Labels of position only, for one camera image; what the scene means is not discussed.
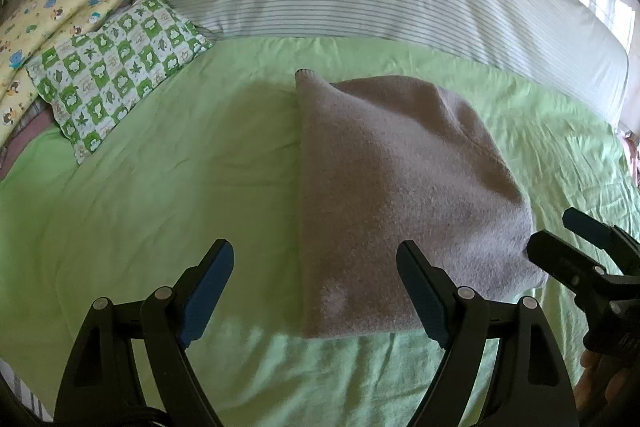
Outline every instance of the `black clamp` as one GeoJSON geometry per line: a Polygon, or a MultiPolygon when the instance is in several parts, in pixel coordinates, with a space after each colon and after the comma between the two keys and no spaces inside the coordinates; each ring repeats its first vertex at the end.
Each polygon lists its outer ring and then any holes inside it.
{"type": "Polygon", "coordinates": [[[554,234],[543,230],[529,239],[527,255],[575,293],[575,304],[587,317],[584,347],[603,355],[594,374],[587,406],[579,412],[582,427],[636,425],[640,403],[640,244],[619,227],[610,227],[569,208],[562,223],[603,249],[622,275],[606,268],[554,234]],[[620,369],[630,373],[622,390],[607,404],[604,392],[620,369]]]}
{"type": "Polygon", "coordinates": [[[171,288],[162,286],[144,301],[114,305],[94,301],[78,333],[60,384],[56,423],[146,426],[155,411],[146,407],[131,349],[144,339],[166,413],[163,425],[222,425],[193,374],[184,350],[202,336],[234,265],[231,244],[217,240],[197,265],[171,288]],[[131,421],[138,418],[138,423],[131,421]]]}
{"type": "Polygon", "coordinates": [[[538,302],[487,301],[456,287],[413,241],[396,255],[398,273],[427,335],[446,353],[411,427],[457,427],[471,395],[487,339],[500,339],[476,426],[577,427],[571,383],[538,302]]]}

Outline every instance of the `yellow patterned fabric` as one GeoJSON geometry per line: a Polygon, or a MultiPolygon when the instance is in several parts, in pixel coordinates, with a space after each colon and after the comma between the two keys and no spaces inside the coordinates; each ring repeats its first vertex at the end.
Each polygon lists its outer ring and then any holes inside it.
{"type": "Polygon", "coordinates": [[[0,26],[0,146],[38,95],[25,62],[95,30],[123,1],[26,0],[0,26]]]}

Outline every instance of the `wrinkled sheet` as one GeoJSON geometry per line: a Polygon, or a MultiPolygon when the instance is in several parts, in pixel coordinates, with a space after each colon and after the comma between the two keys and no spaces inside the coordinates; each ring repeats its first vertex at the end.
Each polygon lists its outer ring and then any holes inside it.
{"type": "MultiPolygon", "coordinates": [[[[640,197],[612,128],[581,103],[514,74],[401,42],[247,38],[218,42],[158,87],[81,166],[56,129],[0,184],[0,357],[53,411],[92,301],[145,298],[196,264],[217,237],[236,267],[188,357],[228,426],[403,425],[442,352],[423,331],[308,341],[300,336],[300,115],[294,72],[329,81],[377,74],[429,80],[465,97],[526,191],[537,229],[568,206],[640,235],[640,197]]],[[[571,377],[586,322],[550,280],[530,292],[571,377]]],[[[495,352],[495,341],[487,354],[495,352]]],[[[136,354],[142,354],[136,343],[136,354]]],[[[158,405],[139,357],[148,402],[158,405]]],[[[468,419],[492,360],[481,367],[468,419]]]]}

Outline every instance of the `gray fleece blanket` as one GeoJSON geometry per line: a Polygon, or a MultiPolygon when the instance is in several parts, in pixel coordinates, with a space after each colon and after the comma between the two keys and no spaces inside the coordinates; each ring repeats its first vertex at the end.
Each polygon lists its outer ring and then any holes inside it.
{"type": "Polygon", "coordinates": [[[307,337],[419,328],[396,272],[413,239],[457,285],[504,300],[545,282],[530,208],[474,110],[407,76],[296,73],[307,337]]]}

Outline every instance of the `green patterned pillowcase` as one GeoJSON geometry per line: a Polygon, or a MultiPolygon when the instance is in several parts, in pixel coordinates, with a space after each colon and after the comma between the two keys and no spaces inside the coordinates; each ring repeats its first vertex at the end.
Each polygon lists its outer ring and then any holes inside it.
{"type": "Polygon", "coordinates": [[[26,69],[82,163],[142,98],[211,46],[166,0],[138,0],[26,69]]]}

